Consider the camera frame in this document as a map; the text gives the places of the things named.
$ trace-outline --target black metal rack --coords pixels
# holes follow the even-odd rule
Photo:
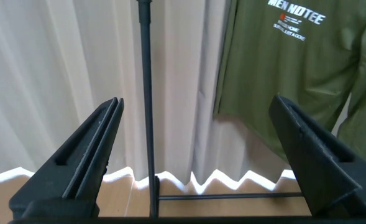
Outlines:
[[[153,146],[152,116],[152,81],[151,81],[151,46],[150,46],[150,3],[152,0],[139,2],[139,21],[141,31],[141,51],[145,103],[145,131],[147,137],[147,159],[150,189],[150,217],[157,218],[159,201],[162,200],[201,200],[223,198],[270,198],[270,197],[302,197],[301,192],[268,193],[268,194],[218,194],[218,195],[160,195],[160,181],[155,175],[155,156]]]

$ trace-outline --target sunlight on floor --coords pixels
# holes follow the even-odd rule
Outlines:
[[[19,175],[26,175],[28,177],[32,177],[34,173],[31,171],[28,171],[22,167],[18,167],[6,172],[3,172],[0,174],[0,182],[3,182],[5,180],[9,180],[12,178],[15,178]],[[103,181],[105,182],[112,182],[117,179],[120,179],[121,177],[127,176],[127,175],[133,175],[133,170],[130,167],[125,167],[119,171],[113,172],[112,174],[106,174],[103,177]],[[183,183],[181,183],[173,174],[165,171],[160,174],[157,174],[160,180],[168,179],[172,181],[180,190],[185,191],[186,187]],[[282,172],[282,177],[289,178],[289,179],[295,179],[295,175],[292,170],[284,170]],[[238,187],[244,182],[245,179],[250,179],[256,182],[257,184],[261,185],[262,187],[273,190],[275,188],[275,183],[272,181],[266,179],[265,177],[262,177],[261,175],[256,174],[255,172],[248,171],[239,181],[234,181],[231,178],[229,178],[225,173],[215,170],[210,177],[206,180],[206,182],[203,185],[199,185],[199,183],[196,181],[196,178],[194,176],[194,173],[191,173],[191,181],[195,187],[195,190],[197,194],[202,194],[206,187],[211,183],[213,179],[220,180],[223,184],[225,184],[227,187],[229,187],[232,190],[238,189]],[[143,189],[149,184],[148,177],[135,182],[138,189]]]

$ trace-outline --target green shirt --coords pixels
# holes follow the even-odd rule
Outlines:
[[[331,130],[366,160],[366,0],[231,2],[214,114],[238,116],[286,160],[268,117],[274,95]]]

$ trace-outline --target beige curtain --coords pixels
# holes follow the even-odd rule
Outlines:
[[[154,0],[156,171],[203,184],[215,169],[274,182],[287,165],[233,118],[212,118],[229,1]],[[125,99],[108,172],[147,176],[135,0],[0,1],[0,173],[37,170],[86,117]]]

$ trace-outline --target hanging shirt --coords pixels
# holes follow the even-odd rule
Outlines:
[[[366,0],[232,1],[214,114],[238,116],[286,160],[268,116],[274,95],[366,160]]]

